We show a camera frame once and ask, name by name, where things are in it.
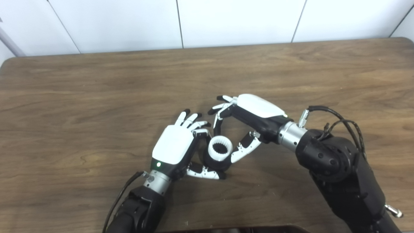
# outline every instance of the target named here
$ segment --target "white wall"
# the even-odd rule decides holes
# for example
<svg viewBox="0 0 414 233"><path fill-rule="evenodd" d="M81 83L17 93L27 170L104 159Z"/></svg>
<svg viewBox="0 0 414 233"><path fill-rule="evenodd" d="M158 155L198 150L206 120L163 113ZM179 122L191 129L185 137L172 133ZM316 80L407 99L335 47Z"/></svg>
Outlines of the white wall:
<svg viewBox="0 0 414 233"><path fill-rule="evenodd" d="M178 0L184 48L289 43L305 0Z"/></svg>
<svg viewBox="0 0 414 233"><path fill-rule="evenodd" d="M17 56L36 56L389 37L413 5L414 0L0 0L0 40ZM410 31L412 17L394 36Z"/></svg>
<svg viewBox="0 0 414 233"><path fill-rule="evenodd" d="M405 17L405 19L392 34L392 37L401 36L414 41L414 10L410 11L410 13Z"/></svg>
<svg viewBox="0 0 414 233"><path fill-rule="evenodd" d="M49 0L81 53L180 49L174 0Z"/></svg>
<svg viewBox="0 0 414 233"><path fill-rule="evenodd" d="M19 56L79 53L46 0L0 0L0 38Z"/></svg>
<svg viewBox="0 0 414 233"><path fill-rule="evenodd" d="M14 54L0 41L0 67L5 60L12 57L14 57Z"/></svg>
<svg viewBox="0 0 414 233"><path fill-rule="evenodd" d="M308 0L293 42L389 37L414 0Z"/></svg>

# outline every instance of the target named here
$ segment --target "robotic hand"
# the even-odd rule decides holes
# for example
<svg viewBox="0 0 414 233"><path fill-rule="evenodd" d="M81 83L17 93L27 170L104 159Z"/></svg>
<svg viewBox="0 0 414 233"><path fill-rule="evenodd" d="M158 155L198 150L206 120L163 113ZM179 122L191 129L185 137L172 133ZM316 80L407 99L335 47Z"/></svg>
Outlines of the robotic hand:
<svg viewBox="0 0 414 233"><path fill-rule="evenodd" d="M103 233L152 233L158 226L165 211L164 195L171 182L185 174L208 179L224 179L224 173L207 169L191 162L200 140L209 143L211 136L204 126L211 126L207 121L196 121L201 114L195 113L187 118L190 110L184 110L174 125L164 129L152 152L151 172L137 172L131 177L106 218ZM112 211L128 185L143 175L145 183L132 189L114 218L106 228Z"/></svg>
<svg viewBox="0 0 414 233"><path fill-rule="evenodd" d="M226 103L214 106L209 114L216 114L214 136L203 155L203 163L216 170L225 171L230 165L256 149L261 142L273 142L293 151L299 164L310 175L328 205L343 219L353 233L400 233L386 211L402 217L401 211L385 203L365 155L363 137L358 125L344 119L339 113L324 106L305 109L298 123L288 118L276 105L255 95L238 97L218 96ZM324 130L304 128L312 111L325 111L339 118ZM221 134L223 118L233 116L249 125L249 132L231 151L231 142ZM343 123L354 143L331 134L333 127ZM357 129L359 140L348 123Z"/></svg>

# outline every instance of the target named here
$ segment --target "black cable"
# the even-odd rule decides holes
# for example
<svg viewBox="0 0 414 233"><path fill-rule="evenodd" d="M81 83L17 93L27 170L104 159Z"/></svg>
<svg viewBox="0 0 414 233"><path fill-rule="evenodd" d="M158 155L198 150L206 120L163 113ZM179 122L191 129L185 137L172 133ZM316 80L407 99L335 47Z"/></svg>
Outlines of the black cable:
<svg viewBox="0 0 414 233"><path fill-rule="evenodd" d="M106 228L108 227L109 219L111 218L112 212L115 209L116 205L118 204L119 200L121 199L122 195L124 194L125 190L128 188L128 186L134 182L138 177L140 177L144 172L137 172L134 175L129 178L129 180L125 183L124 187L121 189L121 192L119 192L118 196L115 199L115 202L112 204L111 209L109 209L109 213L106 216L105 223L103 224L102 233L106 232Z"/></svg>
<svg viewBox="0 0 414 233"><path fill-rule="evenodd" d="M330 109L330 108L328 108L326 106L318 106L318 105L316 105L316 106L309 106L308 110L309 110L309 112L313 112L313 111L329 112L329 113L335 115L340 120L345 120L345 118L343 116L341 116L341 114L339 114L335 110L332 110L332 109ZM344 121L343 124L345 125L346 129L348 130L349 134L351 135L352 139L354 140L355 146L358 148L359 152L362 153L362 146L358 142L358 139L356 138L356 135L355 135L354 131L352 130L351 126L348 124L347 121Z"/></svg>
<svg viewBox="0 0 414 233"><path fill-rule="evenodd" d="M339 120L339 121L336 121L335 123L333 123L332 124L332 126L328 129L328 130L326 130L326 127L325 127L325 130L324 130L324 132L323 132L323 134L322 134L322 136L321 136L321 140L323 139L323 138L325 138L326 136L328 136L329 134L331 134L331 132L332 132L332 130L333 130L333 128L337 125L337 124L339 124L339 123L351 123L351 124L353 124L354 125L354 127L355 127L355 129L356 129L356 131L357 131L357 133L358 133L358 136L359 136L359 143L360 143L360 145L361 145L361 153L362 153L362 155L363 155L363 157L366 159L366 153L365 153L365 144L364 144L364 142L363 142L363 136L362 136L362 132L361 132L361 129L359 128L359 126L358 126L358 124L356 123L356 122L354 122L354 121L351 121L351 120L346 120L346 119L341 119L341 120Z"/></svg>

